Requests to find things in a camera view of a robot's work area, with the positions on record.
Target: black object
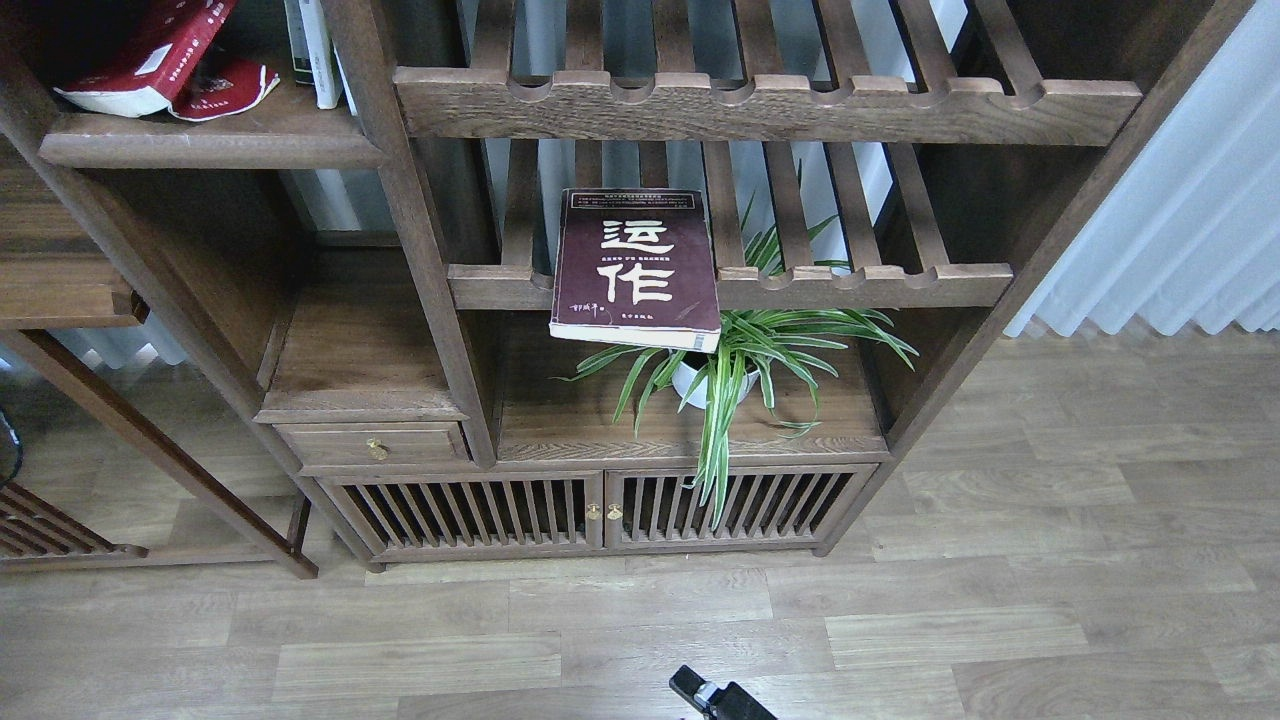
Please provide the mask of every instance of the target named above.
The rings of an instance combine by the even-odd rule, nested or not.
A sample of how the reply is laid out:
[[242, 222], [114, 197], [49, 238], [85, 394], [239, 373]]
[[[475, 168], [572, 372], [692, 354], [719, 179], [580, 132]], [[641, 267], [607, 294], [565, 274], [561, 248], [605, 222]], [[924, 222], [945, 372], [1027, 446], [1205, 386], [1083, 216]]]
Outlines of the black object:
[[18, 477], [22, 469], [22, 438], [9, 421], [9, 414], [0, 407], [0, 488]]
[[681, 665], [671, 676], [671, 689], [707, 720], [778, 720], [742, 685], [730, 683], [727, 688], [719, 689], [716, 683], [708, 683], [694, 673], [689, 665]]

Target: drawer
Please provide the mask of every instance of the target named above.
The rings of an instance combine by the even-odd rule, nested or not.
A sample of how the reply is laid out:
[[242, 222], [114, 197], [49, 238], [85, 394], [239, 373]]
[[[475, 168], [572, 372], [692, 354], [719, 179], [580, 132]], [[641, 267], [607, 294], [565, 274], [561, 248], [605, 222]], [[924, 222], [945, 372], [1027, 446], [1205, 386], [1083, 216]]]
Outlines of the drawer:
[[303, 475], [422, 474], [472, 468], [457, 423], [316, 423], [275, 428]]

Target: chinese characters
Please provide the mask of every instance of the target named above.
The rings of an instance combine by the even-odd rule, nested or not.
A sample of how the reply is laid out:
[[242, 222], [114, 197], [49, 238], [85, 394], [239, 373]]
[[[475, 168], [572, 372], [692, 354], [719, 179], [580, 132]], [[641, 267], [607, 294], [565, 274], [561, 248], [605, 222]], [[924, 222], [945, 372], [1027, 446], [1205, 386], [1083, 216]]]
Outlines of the chinese characters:
[[[659, 233], [667, 232], [662, 220], [603, 220], [603, 225], [604, 241], [600, 242], [600, 247], [604, 250], [644, 252], [657, 261], [667, 260], [667, 258], [662, 256], [671, 252], [671, 249], [675, 247], [675, 245], [662, 245]], [[632, 305], [639, 305], [645, 300], [671, 301], [671, 293], [658, 292], [658, 288], [668, 286], [666, 278], [673, 275], [675, 270], [645, 268], [644, 263], [636, 258], [628, 258], [628, 260], [635, 260], [635, 264], [626, 272], [622, 272], [626, 266], [625, 261], [613, 265], [600, 265], [595, 269], [598, 274], [609, 281], [609, 302], [617, 301], [618, 281], [631, 286]]]

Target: wooden floor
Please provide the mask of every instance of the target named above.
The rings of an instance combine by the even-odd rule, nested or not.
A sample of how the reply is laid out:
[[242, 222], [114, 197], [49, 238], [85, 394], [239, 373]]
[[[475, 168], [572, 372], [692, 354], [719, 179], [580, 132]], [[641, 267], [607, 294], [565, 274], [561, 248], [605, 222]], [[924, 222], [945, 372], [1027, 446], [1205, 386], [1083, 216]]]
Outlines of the wooden floor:
[[[191, 370], [110, 378], [238, 492], [288, 489]], [[28, 487], [111, 539], [189, 532], [177, 491], [131, 529], [147, 470], [65, 404], [0, 402]], [[0, 717], [692, 717], [687, 662], [788, 720], [1276, 719], [1280, 337], [1001, 341], [826, 560], [307, 551], [315, 582], [0, 575]]]

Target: cable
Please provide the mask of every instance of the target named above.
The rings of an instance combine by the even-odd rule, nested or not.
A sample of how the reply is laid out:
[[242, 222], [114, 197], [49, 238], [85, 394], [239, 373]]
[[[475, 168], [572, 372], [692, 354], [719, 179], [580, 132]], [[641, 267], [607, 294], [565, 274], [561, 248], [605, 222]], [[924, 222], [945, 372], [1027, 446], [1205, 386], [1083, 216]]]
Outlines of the cable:
[[18, 436], [18, 429], [13, 427], [13, 421], [9, 420], [9, 414], [5, 413], [4, 407], [0, 407], [0, 430], [4, 432], [4, 437], [0, 442], [9, 445], [13, 448], [13, 469], [4, 473], [0, 477], [0, 487], [9, 484], [9, 480], [18, 477], [18, 470], [22, 470], [22, 438]]

